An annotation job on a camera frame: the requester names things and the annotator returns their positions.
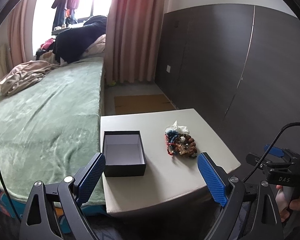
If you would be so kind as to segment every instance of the box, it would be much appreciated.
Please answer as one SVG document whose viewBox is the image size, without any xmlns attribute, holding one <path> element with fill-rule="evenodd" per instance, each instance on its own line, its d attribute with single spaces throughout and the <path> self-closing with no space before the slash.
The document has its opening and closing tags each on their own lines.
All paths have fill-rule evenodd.
<svg viewBox="0 0 300 240">
<path fill-rule="evenodd" d="M 146 159 L 140 131 L 105 131 L 103 154 L 106 177 L 144 175 Z"/>
</svg>

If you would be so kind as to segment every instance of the green bedspread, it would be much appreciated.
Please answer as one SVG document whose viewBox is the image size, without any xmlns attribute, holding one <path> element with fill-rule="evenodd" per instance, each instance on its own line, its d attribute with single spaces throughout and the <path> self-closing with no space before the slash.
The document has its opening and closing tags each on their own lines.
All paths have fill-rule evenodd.
<svg viewBox="0 0 300 240">
<path fill-rule="evenodd" d="M 0 95 L 0 168 L 13 199 L 25 203 L 36 180 L 60 182 L 100 151 L 102 65 L 84 59 Z M 102 179 L 88 204 L 105 204 Z"/>
</svg>

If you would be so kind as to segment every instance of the curtain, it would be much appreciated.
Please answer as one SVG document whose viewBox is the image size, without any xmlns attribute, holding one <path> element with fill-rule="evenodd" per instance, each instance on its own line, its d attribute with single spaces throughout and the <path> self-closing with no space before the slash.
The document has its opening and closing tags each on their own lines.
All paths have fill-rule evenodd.
<svg viewBox="0 0 300 240">
<path fill-rule="evenodd" d="M 24 49 L 24 19 L 27 0 L 21 0 L 8 16 L 8 45 L 11 64 L 13 67 L 26 62 Z"/>
<path fill-rule="evenodd" d="M 104 67 L 112 81 L 154 79 L 164 0 L 112 0 Z"/>
</svg>

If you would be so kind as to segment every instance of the metal screw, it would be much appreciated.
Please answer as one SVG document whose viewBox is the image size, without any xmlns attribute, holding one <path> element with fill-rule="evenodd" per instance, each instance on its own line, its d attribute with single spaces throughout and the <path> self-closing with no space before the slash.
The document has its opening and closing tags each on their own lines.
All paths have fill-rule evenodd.
<svg viewBox="0 0 300 240">
<path fill-rule="evenodd" d="M 39 180 L 34 183 L 35 187 L 40 187 L 41 185 L 42 185 L 42 181 Z"/>
<path fill-rule="evenodd" d="M 72 180 L 73 180 L 73 177 L 72 177 L 72 176 L 67 176 L 67 177 L 64 178 L 64 182 L 66 182 L 66 183 L 69 183 L 69 182 L 71 182 Z"/>
<path fill-rule="evenodd" d="M 261 182 L 261 185 L 263 185 L 264 187 L 268 187 L 268 182 L 266 182 L 265 180 L 263 180 L 262 182 Z"/>
<path fill-rule="evenodd" d="M 235 177 L 235 176 L 232 176 L 230 178 L 230 181 L 233 182 L 233 183 L 237 183 L 239 181 L 239 179 L 237 177 Z"/>
</svg>

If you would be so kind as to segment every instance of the floor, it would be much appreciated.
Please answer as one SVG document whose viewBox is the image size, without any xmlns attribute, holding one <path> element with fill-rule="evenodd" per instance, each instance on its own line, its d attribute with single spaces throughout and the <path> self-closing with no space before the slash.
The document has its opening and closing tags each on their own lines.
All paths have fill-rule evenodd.
<svg viewBox="0 0 300 240">
<path fill-rule="evenodd" d="M 106 87 L 104 91 L 105 115 L 115 115 L 114 97 L 163 94 L 155 83 L 124 83 Z"/>
</svg>

